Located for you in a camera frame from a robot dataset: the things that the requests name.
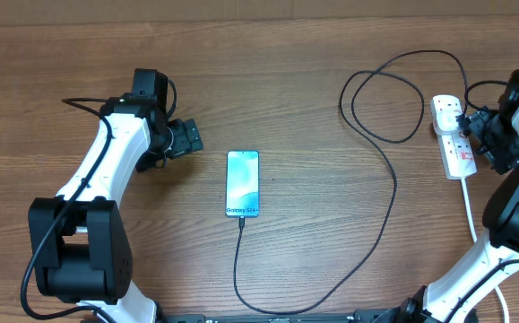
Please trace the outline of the white power extension strip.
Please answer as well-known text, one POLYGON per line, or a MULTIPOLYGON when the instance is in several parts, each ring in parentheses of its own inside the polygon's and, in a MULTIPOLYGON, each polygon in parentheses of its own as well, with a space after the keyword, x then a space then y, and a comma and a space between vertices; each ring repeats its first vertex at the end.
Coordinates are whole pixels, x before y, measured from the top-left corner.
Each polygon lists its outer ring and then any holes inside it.
POLYGON ((437 142, 447 179, 465 179, 477 172, 469 138, 460 129, 451 135, 437 135, 437 142))

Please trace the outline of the blue Galaxy smartphone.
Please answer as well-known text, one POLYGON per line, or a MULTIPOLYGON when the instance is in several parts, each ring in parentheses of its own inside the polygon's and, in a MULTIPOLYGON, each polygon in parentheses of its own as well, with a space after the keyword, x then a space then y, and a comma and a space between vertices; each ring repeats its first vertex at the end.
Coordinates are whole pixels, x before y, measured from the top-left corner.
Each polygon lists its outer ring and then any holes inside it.
POLYGON ((260 158, 258 151, 227 154, 225 215, 257 217, 260 213, 260 158))

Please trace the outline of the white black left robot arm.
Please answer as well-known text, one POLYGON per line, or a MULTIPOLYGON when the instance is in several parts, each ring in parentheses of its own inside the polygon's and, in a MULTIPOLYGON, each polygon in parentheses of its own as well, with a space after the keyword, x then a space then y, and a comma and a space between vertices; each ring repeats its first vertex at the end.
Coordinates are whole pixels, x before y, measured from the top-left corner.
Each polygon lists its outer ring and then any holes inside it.
POLYGON ((161 306, 132 280, 119 207, 133 172, 203 149, 192 119, 172 117, 174 83, 137 68, 130 92, 99 100, 99 130, 72 178, 28 212, 32 256, 21 282, 24 312, 38 320, 89 311, 102 322, 162 322, 161 306))

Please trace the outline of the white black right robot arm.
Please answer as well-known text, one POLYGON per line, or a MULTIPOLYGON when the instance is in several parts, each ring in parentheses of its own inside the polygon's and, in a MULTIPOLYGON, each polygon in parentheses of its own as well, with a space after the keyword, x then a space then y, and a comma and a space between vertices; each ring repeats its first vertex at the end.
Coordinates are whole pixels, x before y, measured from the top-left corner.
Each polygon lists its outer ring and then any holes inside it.
POLYGON ((484 231, 467 253, 440 279, 376 316, 377 322, 474 322, 475 306, 519 271, 519 69, 504 85, 496 110, 482 107, 468 115, 452 107, 450 97, 431 101, 447 176, 479 155, 505 179, 487 202, 484 231))

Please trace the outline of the white charger plug adapter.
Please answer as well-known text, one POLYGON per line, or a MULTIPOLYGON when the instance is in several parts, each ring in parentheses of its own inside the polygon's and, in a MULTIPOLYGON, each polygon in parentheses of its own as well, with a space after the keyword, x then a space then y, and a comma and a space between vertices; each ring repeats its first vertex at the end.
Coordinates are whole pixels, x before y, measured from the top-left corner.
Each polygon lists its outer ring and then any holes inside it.
POLYGON ((459 131, 457 118, 463 114, 461 102, 452 95, 436 95, 430 101, 433 127, 437 135, 451 135, 459 131))

